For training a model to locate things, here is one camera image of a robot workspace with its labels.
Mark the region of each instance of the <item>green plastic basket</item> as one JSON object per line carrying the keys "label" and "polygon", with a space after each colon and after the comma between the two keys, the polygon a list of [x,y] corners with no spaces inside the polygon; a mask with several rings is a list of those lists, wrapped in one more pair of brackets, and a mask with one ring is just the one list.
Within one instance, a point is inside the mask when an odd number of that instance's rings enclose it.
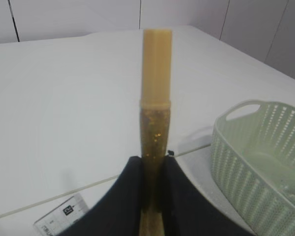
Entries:
{"label": "green plastic basket", "polygon": [[[228,120],[251,105],[260,107]],[[295,236],[295,107],[246,101],[218,118],[211,173],[257,235]]]}

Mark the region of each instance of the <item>basket hole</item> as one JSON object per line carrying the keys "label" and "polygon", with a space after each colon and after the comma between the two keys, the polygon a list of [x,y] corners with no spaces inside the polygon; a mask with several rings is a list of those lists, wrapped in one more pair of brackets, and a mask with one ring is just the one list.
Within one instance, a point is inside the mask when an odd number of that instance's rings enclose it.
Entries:
{"label": "basket hole", "polygon": [[258,109],[260,108],[260,105],[247,105],[241,108],[238,108],[236,111],[233,111],[232,113],[228,114],[226,116],[226,120],[232,120],[232,119],[236,119],[239,117],[244,117],[250,114],[255,113]]}

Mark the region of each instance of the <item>white table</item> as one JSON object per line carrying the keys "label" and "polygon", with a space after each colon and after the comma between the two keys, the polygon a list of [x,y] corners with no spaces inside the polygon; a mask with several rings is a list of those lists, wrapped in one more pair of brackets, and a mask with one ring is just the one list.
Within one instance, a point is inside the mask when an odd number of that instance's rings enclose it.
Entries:
{"label": "white table", "polygon": [[[209,143],[215,119],[240,101],[295,106],[292,78],[196,28],[173,30],[176,154]],[[141,61],[142,31],[0,45],[0,215],[118,175],[140,155]],[[89,204],[104,185],[84,190]],[[57,203],[0,219],[0,236],[13,224],[31,235]]]}

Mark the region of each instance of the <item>yellow tube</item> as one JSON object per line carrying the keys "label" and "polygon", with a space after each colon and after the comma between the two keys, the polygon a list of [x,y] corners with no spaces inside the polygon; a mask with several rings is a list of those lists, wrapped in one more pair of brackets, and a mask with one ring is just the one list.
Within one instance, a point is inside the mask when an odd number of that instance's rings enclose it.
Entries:
{"label": "yellow tube", "polygon": [[144,31],[140,128],[145,189],[140,236],[164,235],[157,183],[170,124],[171,54],[170,30]]}

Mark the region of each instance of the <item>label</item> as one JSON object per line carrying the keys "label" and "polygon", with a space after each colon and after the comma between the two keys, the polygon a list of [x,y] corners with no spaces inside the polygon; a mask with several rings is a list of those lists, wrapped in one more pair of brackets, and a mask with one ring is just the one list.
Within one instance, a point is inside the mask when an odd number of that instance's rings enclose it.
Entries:
{"label": "label", "polygon": [[37,220],[34,228],[42,236],[56,236],[77,222],[88,210],[87,204],[78,193]]}

